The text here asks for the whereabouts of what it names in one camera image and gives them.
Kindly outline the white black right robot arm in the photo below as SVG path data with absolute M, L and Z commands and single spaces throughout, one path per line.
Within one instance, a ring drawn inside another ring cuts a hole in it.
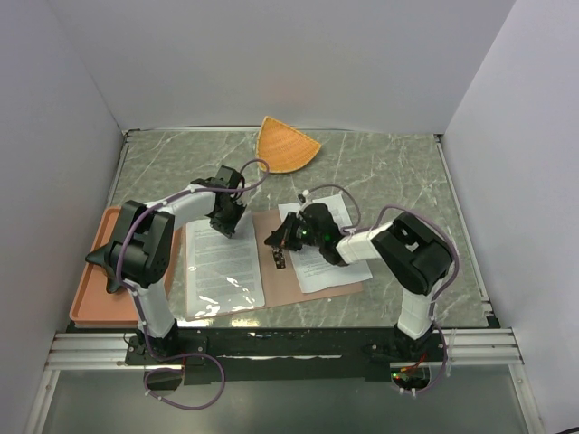
M 426 351 L 436 299 L 460 267 L 458 253 L 444 232 L 419 214 L 392 204 L 381 210 L 373 226 L 356 231 L 339 226 L 326 204 L 311 203 L 289 212 L 264 244 L 290 251 L 314 247 L 327 263 L 339 267 L 381 260 L 403 288 L 395 349 L 409 361 Z

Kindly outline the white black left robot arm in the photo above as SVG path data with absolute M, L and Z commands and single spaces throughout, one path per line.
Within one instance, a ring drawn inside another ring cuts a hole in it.
M 178 326 L 165 288 L 175 231 L 206 218 L 210 228 L 230 238 L 245 212 L 245 178 L 221 166 L 164 199 L 122 204 L 109 242 L 100 248 L 109 288 L 125 288 L 138 315 L 139 338 L 158 363 L 170 363 L 180 350 Z

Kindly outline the white printed paper sheet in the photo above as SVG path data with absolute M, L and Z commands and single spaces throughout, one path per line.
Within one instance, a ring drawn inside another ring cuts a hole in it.
M 185 226 L 186 316 L 198 319 L 265 306 L 252 217 L 227 238 L 207 220 Z

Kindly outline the pink brown file folder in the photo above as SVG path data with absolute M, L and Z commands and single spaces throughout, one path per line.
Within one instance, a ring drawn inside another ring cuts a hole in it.
M 241 311 L 237 313 L 259 311 L 272 307 L 282 307 L 321 298 L 349 296 L 363 291 L 363 284 L 356 282 L 350 283 L 348 285 L 325 288 L 311 294 L 304 293 L 300 288 L 298 277 L 291 262 L 291 257 L 289 257 L 287 254 L 284 254 L 286 259 L 286 268 L 276 269 L 272 257 L 272 248 L 263 244 L 263 241 L 271 234 L 271 231 L 277 229 L 280 226 L 280 214 L 277 211 L 271 210 L 266 212 L 249 213 L 249 215 L 252 217 L 255 237 L 257 241 L 259 265 L 261 270 L 261 283 L 265 296 L 265 306 L 254 310 Z M 183 253 L 185 266 L 185 230 Z M 200 320 L 214 317 L 198 319 L 188 318 L 186 316 L 185 302 L 186 319 Z

